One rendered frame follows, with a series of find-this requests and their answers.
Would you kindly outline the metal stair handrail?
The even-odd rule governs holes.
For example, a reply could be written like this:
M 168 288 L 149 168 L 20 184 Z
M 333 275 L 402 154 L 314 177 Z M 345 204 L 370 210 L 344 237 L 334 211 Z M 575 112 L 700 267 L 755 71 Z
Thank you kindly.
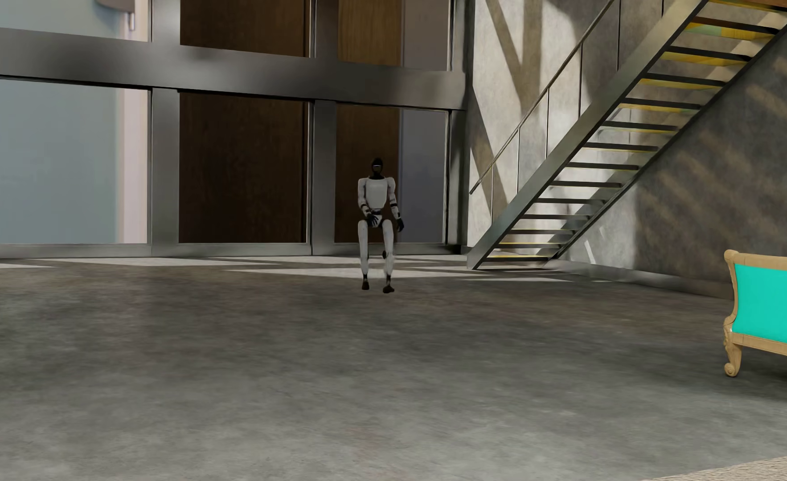
M 506 148 L 512 143 L 512 141 L 516 138 L 516 136 L 519 135 L 521 127 L 523 125 L 525 125 L 525 123 L 528 121 L 528 118 L 535 112 L 535 110 L 537 109 L 537 107 L 540 104 L 540 102 L 545 97 L 547 97 L 549 95 L 551 87 L 555 84 L 555 82 L 557 82 L 557 80 L 559 79 L 560 75 L 564 72 L 564 70 L 569 65 L 569 63 L 576 56 L 581 56 L 582 55 L 582 48 L 584 47 L 586 40 L 591 36 L 591 34 L 594 31 L 595 27 L 597 27 L 602 22 L 602 19 L 604 18 L 604 16 L 610 11 L 611 7 L 613 7 L 613 5 L 615 3 L 616 3 L 616 0 L 607 0 L 604 3 L 602 9 L 599 11 L 597 16 L 594 17 L 593 21 L 587 27 L 587 29 L 584 31 L 584 33 L 582 34 L 582 36 L 580 37 L 578 42 L 569 51 L 567 57 L 559 65 L 559 67 L 557 68 L 557 70 L 553 74 L 553 77 L 551 77 L 550 81 L 548 81 L 548 83 L 544 86 L 544 88 L 541 89 L 541 91 L 539 93 L 539 96 L 535 99 L 535 101 L 529 107 L 527 112 L 524 115 L 522 115 L 520 121 L 518 122 L 516 127 L 511 131 L 509 137 L 505 140 L 504 144 L 497 150 L 497 152 L 495 153 L 495 156 L 494 156 L 491 164 L 489 164 L 487 169 L 485 169 L 480 174 L 480 176 L 476 179 L 475 183 L 472 185 L 472 187 L 470 188 L 470 190 L 468 192 L 469 195 L 472 195 L 481 186 L 481 184 L 484 183 L 484 180 L 485 180 L 485 178 L 487 176 L 489 178 L 491 178 L 493 176 L 494 171 L 495 171 L 495 164 L 501 158 L 504 150 L 506 150 Z

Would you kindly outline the black metal staircase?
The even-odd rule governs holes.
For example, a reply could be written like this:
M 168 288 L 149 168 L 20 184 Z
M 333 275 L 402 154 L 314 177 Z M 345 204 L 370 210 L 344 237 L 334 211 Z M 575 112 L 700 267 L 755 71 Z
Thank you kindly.
M 492 224 L 469 269 L 561 258 L 787 30 L 787 0 L 660 0 L 630 39 L 616 0 L 472 194 Z

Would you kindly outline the turquoise bench with wooden frame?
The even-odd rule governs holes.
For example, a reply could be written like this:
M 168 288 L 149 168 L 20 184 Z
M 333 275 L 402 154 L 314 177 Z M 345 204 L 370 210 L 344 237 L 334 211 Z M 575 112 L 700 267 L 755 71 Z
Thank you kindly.
M 742 349 L 787 357 L 787 257 L 727 250 L 734 306 L 723 323 L 728 377 L 736 377 Z

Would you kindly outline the beige floor rug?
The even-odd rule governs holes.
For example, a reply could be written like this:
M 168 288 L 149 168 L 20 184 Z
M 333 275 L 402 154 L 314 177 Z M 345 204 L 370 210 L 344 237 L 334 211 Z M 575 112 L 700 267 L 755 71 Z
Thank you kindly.
M 787 456 L 641 481 L 787 481 Z

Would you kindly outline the grey metal window frame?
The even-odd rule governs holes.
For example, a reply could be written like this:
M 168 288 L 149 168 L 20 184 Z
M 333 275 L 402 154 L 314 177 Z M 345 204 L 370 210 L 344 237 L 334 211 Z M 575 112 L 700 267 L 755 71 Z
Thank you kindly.
M 145 244 L 4 244 L 0 258 L 335 256 L 336 108 L 364 104 L 445 110 L 450 148 L 464 139 L 467 0 L 451 0 L 451 69 L 420 70 L 339 61 L 339 0 L 312 0 L 310 57 L 180 42 L 180 0 L 148 0 L 149 41 L 0 27 L 0 78 L 149 90 L 150 239 Z M 308 188 L 309 241 L 179 242 L 180 94 L 188 92 L 312 103 Z

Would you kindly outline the white humanoid robot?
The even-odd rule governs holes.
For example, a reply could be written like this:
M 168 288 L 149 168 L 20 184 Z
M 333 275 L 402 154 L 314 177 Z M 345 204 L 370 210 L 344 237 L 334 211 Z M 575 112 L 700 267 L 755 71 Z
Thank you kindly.
M 380 227 L 384 242 L 382 257 L 385 260 L 386 284 L 384 293 L 393 293 L 391 285 L 394 272 L 394 232 L 405 226 L 396 199 L 396 182 L 383 175 L 383 160 L 373 159 L 370 175 L 357 182 L 357 203 L 363 218 L 357 223 L 359 261 L 363 276 L 362 290 L 369 290 L 369 229 Z

